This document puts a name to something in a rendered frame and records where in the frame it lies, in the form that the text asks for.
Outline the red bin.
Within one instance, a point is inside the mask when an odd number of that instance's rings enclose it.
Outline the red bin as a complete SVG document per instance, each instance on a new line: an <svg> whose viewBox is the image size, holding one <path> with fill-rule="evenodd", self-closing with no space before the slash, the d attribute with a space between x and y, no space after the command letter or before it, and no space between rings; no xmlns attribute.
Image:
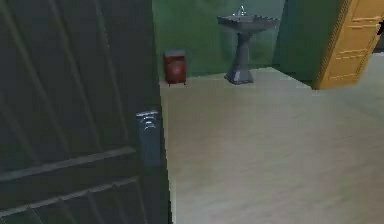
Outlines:
<svg viewBox="0 0 384 224"><path fill-rule="evenodd" d="M166 50L163 53L165 81L168 85L186 84L186 59L184 50Z"/></svg>

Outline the dark panelled room door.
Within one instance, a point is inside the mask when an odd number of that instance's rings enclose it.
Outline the dark panelled room door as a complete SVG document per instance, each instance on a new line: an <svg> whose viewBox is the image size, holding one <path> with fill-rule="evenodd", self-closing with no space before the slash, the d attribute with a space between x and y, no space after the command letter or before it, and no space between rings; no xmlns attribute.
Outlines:
<svg viewBox="0 0 384 224"><path fill-rule="evenodd" d="M0 224L173 224L152 0L0 0Z"/></svg>

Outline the yellow wooden room door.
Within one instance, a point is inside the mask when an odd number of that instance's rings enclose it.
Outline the yellow wooden room door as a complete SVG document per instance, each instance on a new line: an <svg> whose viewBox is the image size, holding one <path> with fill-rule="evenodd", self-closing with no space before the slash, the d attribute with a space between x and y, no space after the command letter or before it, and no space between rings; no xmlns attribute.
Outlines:
<svg viewBox="0 0 384 224"><path fill-rule="evenodd" d="M344 0L312 88L357 83L380 39L383 20L384 0Z"/></svg>

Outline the grey pedestal sink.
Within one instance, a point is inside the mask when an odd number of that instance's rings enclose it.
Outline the grey pedestal sink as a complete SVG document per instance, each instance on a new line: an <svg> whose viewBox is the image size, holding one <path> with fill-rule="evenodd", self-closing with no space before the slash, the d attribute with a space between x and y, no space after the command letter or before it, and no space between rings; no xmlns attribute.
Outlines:
<svg viewBox="0 0 384 224"><path fill-rule="evenodd" d="M272 17L248 14L243 5L227 16L218 16L219 25L229 28L237 35L235 58L230 70L224 78L234 85L253 83L254 79L249 68L249 45L251 38L279 24L279 20Z"/></svg>

